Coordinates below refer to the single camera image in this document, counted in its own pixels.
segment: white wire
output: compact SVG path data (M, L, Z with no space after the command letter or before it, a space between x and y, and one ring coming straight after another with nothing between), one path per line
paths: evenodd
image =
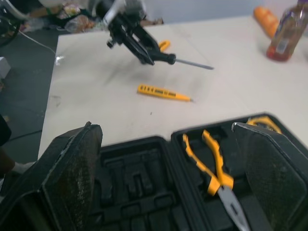
M35 39L29 37L28 35L25 35L25 34L24 34L23 32L21 32L21 31L19 31L19 33L22 34L23 36L25 36L26 38L28 38L28 39L34 41L34 42L37 43L38 45L47 48L48 50L52 51L52 53L54 53L54 54L56 55L56 52L55 52L53 49L51 49L50 47L45 46L44 44L41 44L40 42L38 42L38 41L36 41Z

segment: tool case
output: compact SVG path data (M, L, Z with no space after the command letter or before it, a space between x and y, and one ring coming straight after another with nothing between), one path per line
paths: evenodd
M305 211L308 211L308 174L298 172L296 159L292 156L281 156L295 172L292 173L292 179L295 183L297 180L303 183L301 189L305 188L306 191L303 190L303 195L286 205L297 204L296 207L291 207L293 210L286 210L286 206L279 207L284 211L283 216L273 216L277 211L266 206L271 204L270 198L275 195L260 196L252 191L248 183L245 158L243 153L239 152L231 127L234 122L246 123L249 118L260 116L268 116L299 153L308 157L308 150L296 137L279 120L268 114L250 115L184 129L173 133L171 141L161 137L149 137L106 146L100 149L96 165L89 166L90 172L94 172L95 176L90 212L84 229L72 224L71 227L66 226L65 230L238 231L219 197L207 194L204 187L205 178L185 153L183 134L189 137L190 146L198 158L215 172L214 157L202 141L204 129L220 145L225 170L234 178L233 191L242 205L251 231L308 230L308 219L305 217ZM308 169L308 160L302 164L306 164ZM272 186L271 177L269 176L267 187ZM278 198L283 199L283 194L284 192L281 192ZM277 219L280 219L278 222L281 224L289 220L296 221L301 224L301 229L294 229L295 226L292 225L280 229ZM61 223L62 219L55 217L55 220Z

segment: screwdriver shaft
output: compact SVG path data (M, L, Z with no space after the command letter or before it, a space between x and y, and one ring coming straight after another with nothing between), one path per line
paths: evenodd
M188 64L188 65L192 65L192 66L201 67L201 68L204 68L204 69L207 69L207 70L213 70L214 69L211 66L207 66L207 65L203 65L203 64L197 64L197 63L185 61L185 60L182 60L182 59L176 59L175 61L179 62L179 63L183 63L183 64Z

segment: gray floor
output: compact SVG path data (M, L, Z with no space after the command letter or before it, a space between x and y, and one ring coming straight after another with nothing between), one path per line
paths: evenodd
M27 33L28 36L56 50L57 30ZM0 92L0 114L8 116L12 136L4 149L15 161L35 161L39 152L41 130L48 99L54 54L22 35L8 46L0 48L11 71Z

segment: table surface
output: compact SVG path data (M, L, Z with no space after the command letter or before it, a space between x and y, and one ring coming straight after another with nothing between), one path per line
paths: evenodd
M60 36L39 158L56 136L87 121L103 130L103 145L233 117L269 112L308 144L308 38L286 63L265 56L270 39L252 17L147 27L168 39L184 64L141 65L124 46L106 46L104 32ZM194 103L137 94L141 83L186 94Z

